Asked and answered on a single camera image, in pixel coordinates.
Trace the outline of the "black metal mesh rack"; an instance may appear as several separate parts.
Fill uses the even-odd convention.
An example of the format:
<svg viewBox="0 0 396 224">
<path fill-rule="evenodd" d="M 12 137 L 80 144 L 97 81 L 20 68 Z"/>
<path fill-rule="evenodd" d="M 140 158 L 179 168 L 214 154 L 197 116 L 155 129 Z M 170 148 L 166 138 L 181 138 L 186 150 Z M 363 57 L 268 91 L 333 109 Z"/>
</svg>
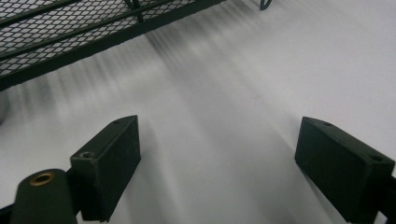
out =
<svg viewBox="0 0 396 224">
<path fill-rule="evenodd" d="M 0 91 L 226 0 L 0 0 Z"/>
</svg>

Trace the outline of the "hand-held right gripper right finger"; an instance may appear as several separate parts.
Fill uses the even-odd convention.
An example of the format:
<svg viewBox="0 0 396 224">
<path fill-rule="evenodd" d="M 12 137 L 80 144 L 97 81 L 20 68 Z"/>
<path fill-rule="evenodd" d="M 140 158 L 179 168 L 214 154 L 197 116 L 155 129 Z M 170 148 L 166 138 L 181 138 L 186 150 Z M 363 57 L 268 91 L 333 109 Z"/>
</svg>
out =
<svg viewBox="0 0 396 224">
<path fill-rule="evenodd" d="M 295 161 L 345 221 L 396 224 L 396 161 L 330 122 L 302 118 Z"/>
</svg>

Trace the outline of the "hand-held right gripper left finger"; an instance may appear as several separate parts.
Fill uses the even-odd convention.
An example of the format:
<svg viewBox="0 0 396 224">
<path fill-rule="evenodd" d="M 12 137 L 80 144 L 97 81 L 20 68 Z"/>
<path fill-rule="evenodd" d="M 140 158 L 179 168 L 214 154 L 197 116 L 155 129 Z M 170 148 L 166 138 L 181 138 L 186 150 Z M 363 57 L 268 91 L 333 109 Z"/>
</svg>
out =
<svg viewBox="0 0 396 224">
<path fill-rule="evenodd" d="M 140 160 L 138 116 L 110 122 L 70 157 L 83 219 L 110 220 Z"/>
</svg>

